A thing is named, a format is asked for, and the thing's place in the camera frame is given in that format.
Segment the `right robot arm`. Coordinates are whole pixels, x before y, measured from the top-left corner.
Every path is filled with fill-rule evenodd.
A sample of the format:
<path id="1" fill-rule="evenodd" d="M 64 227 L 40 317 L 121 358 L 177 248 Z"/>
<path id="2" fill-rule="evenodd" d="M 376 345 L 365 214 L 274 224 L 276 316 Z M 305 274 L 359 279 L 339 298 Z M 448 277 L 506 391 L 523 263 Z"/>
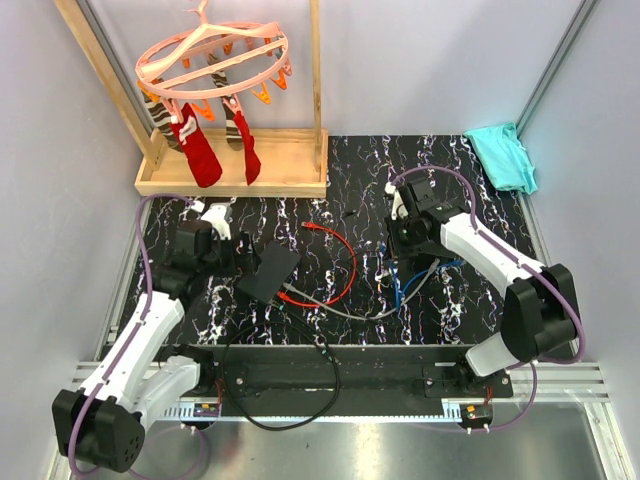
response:
<path id="1" fill-rule="evenodd" d="M 474 208 L 439 199 L 426 180 L 389 182 L 385 192 L 392 199 L 385 219 L 391 259 L 413 271 L 435 261 L 464 260 L 503 298 L 498 332 L 456 363 L 454 384 L 460 393 L 476 396 L 495 374 L 583 340 L 568 268 L 546 266 L 519 252 L 478 220 Z"/>

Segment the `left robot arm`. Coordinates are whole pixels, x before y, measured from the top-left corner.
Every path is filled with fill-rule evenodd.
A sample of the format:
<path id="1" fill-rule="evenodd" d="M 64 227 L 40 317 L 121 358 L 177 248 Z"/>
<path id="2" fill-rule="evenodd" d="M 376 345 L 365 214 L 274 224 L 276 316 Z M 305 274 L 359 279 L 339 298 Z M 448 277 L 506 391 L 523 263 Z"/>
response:
<path id="1" fill-rule="evenodd" d="M 148 268 L 151 288 L 100 365 L 52 403 L 56 440 L 74 475 L 99 468 L 123 473 L 139 456 L 148 428 L 182 395 L 215 386 L 212 354 L 177 346 L 152 377 L 146 372 L 163 342 L 212 277 L 253 273 L 260 263 L 251 236 L 214 220 L 188 220 L 163 261 Z"/>

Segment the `black network switch box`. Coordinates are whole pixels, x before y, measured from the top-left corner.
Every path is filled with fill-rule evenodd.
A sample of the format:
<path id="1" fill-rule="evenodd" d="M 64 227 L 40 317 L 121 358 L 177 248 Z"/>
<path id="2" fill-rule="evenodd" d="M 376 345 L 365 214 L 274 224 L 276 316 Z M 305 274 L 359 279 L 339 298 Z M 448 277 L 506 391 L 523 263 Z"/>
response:
<path id="1" fill-rule="evenodd" d="M 237 289 L 244 295 L 268 304 L 292 276 L 301 256 L 287 247 L 271 241 L 259 255 L 257 271 L 242 277 Z"/>

